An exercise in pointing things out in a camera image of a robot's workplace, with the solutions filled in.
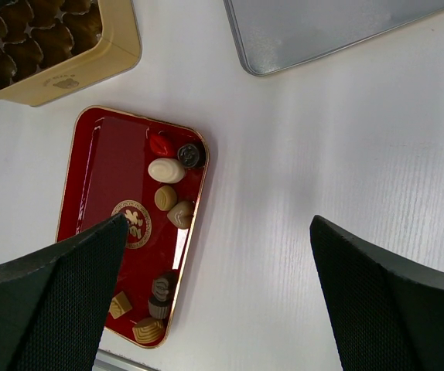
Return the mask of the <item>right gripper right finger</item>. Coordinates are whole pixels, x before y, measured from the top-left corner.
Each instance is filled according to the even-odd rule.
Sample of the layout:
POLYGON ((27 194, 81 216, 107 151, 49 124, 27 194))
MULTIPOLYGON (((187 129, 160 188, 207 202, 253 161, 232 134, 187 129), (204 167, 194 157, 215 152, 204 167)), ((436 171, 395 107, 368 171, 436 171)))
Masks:
POLYGON ((310 243, 344 370, 444 370, 444 272, 321 216, 310 243))

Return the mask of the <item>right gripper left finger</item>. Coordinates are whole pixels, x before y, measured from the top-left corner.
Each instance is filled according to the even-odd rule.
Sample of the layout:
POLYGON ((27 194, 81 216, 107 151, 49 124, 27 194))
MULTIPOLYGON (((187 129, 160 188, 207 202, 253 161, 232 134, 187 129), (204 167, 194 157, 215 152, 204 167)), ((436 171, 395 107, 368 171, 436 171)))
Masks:
POLYGON ((0 370, 90 370, 125 252, 121 213, 0 264, 0 370))

